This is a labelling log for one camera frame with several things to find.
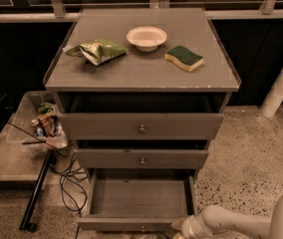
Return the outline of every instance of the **green and yellow sponge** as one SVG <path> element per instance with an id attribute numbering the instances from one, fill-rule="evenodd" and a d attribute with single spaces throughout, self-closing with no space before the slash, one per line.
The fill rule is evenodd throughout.
<path id="1" fill-rule="evenodd" d="M 203 64 L 203 57 L 197 55 L 183 46 L 176 46 L 169 50 L 164 58 L 172 61 L 179 68 L 191 72 L 195 68 Z"/>

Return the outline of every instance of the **chest of drawers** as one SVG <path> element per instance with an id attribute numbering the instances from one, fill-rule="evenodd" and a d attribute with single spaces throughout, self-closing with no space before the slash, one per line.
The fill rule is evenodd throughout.
<path id="1" fill-rule="evenodd" d="M 139 26 L 161 28 L 167 41 L 138 51 L 126 34 Z M 130 53 L 98 67 L 61 54 L 45 83 L 91 181 L 78 222 L 99 231 L 167 230 L 196 211 L 193 180 L 239 79 L 201 9 L 86 9 L 68 44 L 96 38 Z M 188 73 L 166 61 L 177 45 L 205 64 Z"/>

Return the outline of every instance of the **clear plastic container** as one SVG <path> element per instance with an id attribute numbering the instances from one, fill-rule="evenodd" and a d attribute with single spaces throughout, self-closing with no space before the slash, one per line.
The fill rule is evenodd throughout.
<path id="1" fill-rule="evenodd" d="M 52 93 L 28 92 L 23 96 L 19 108 L 11 121 L 11 124 L 17 126 L 23 131 L 13 125 L 10 125 L 6 136 L 7 143 L 17 144 L 19 149 L 32 154 L 38 154 L 40 152 L 43 153 L 50 149 L 63 148 L 68 145 L 68 140 L 63 131 L 61 135 L 55 137 L 38 137 L 46 143 L 32 143 L 38 142 L 38 140 L 31 136 L 34 135 L 35 132 L 35 129 L 31 125 L 31 121 L 38 116 L 38 107 L 42 102 L 54 104 L 55 101 Z"/>

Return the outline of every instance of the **white bowl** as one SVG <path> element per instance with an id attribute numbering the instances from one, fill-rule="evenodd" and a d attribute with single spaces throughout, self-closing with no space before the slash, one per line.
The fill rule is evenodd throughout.
<path id="1" fill-rule="evenodd" d="M 167 35 L 162 29 L 155 27 L 138 27 L 131 29 L 127 34 L 131 44 L 134 44 L 142 52 L 151 52 L 158 45 L 163 44 Z"/>

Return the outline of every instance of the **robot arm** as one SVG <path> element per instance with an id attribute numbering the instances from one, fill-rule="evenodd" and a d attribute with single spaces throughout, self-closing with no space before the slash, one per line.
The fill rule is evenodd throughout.
<path id="1" fill-rule="evenodd" d="M 238 214 L 211 205 L 200 214 L 182 220 L 179 230 L 182 235 L 175 238 L 222 238 L 235 231 L 253 239 L 283 239 L 283 196 L 275 206 L 272 219 Z"/>

